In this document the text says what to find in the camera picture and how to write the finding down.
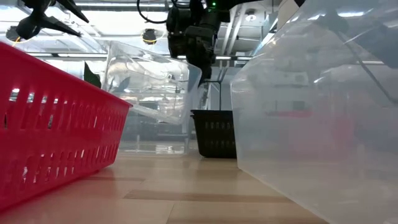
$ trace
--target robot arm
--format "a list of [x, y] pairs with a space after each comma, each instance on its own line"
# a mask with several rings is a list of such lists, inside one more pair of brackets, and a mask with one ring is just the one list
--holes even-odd
[[214, 49], [222, 22], [229, 22], [229, 10], [246, 2], [259, 0], [190, 0], [189, 8], [178, 7], [176, 0], [169, 11], [167, 31], [169, 50], [173, 58], [186, 55], [187, 61], [202, 70], [202, 78], [211, 78], [211, 65], [215, 63]]
[[36, 36], [43, 28], [49, 28], [65, 32], [67, 34], [80, 36], [80, 33], [76, 32], [69, 26], [65, 25], [55, 17], [47, 17], [45, 11], [49, 6], [55, 5], [59, 2], [66, 9], [70, 10], [74, 15], [80, 19], [88, 22], [85, 15], [79, 10], [73, 0], [22, 0], [25, 6], [31, 8], [32, 14], [25, 19], [21, 20], [16, 28], [16, 32], [20, 37], [25, 40]]

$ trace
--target red plastic basket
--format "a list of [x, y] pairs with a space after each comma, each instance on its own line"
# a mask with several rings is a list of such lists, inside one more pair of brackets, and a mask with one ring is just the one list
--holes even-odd
[[112, 164], [130, 104], [0, 43], [0, 210]]

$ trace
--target clear plastic bin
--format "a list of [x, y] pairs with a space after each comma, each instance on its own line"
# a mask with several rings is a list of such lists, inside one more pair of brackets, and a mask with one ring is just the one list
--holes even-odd
[[398, 223], [397, 10], [307, 0], [231, 84], [239, 167], [330, 223]]
[[[192, 109], [198, 109], [199, 100], [205, 90], [201, 86], [199, 94], [193, 96]], [[151, 102], [141, 106], [150, 108]], [[190, 110], [186, 110], [186, 120], [182, 124], [171, 124], [151, 118], [131, 110], [124, 125], [120, 151], [139, 154], [182, 155], [192, 148], [197, 150], [195, 141], [191, 141], [193, 121]]]
[[189, 117], [201, 70], [188, 63], [111, 42], [103, 89], [134, 104], [134, 112], [169, 124]]

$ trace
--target cable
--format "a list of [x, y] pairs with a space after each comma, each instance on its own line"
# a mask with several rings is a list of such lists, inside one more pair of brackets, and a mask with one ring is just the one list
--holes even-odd
[[17, 40], [13, 43], [12, 47], [15, 47], [15, 45], [21, 40], [21, 37], [18, 37]]
[[164, 21], [153, 21], [153, 20], [150, 20], [150, 19], [146, 18], [146, 17], [143, 15], [143, 13], [141, 12], [141, 9], [140, 9], [140, 7], [139, 7], [140, 1], [141, 1], [141, 0], [137, 0], [137, 11], [138, 11], [138, 14], [139, 14], [143, 19], [145, 19], [147, 22], [150, 22], [150, 23], [153, 23], [153, 24], [163, 24], [163, 23], [166, 23], [167, 20], [164, 20]]
[[179, 5], [177, 4], [177, 1], [178, 1], [178, 0], [172, 0], [172, 3], [173, 3], [173, 5], [174, 5], [174, 7], [177, 7], [177, 8], [179, 8], [179, 9], [189, 9], [189, 5], [188, 5], [188, 6], [179, 6]]
[[344, 39], [344, 37], [339, 33], [335, 32], [337, 37], [344, 43], [348, 50], [354, 55], [354, 58], [358, 61], [359, 65], [363, 70], [370, 76], [370, 78], [375, 82], [376, 86], [381, 90], [381, 92], [386, 96], [386, 98], [393, 104], [398, 105], [398, 99], [393, 98], [390, 93], [383, 87], [379, 80], [373, 75], [370, 69], [363, 63], [361, 57], [355, 52], [355, 50], [349, 45], [349, 43]]

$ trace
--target wooden surface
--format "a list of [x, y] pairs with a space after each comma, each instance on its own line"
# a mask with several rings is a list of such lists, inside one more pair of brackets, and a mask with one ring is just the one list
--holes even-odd
[[325, 224], [234, 160], [119, 152], [99, 173], [0, 214], [1, 224]]

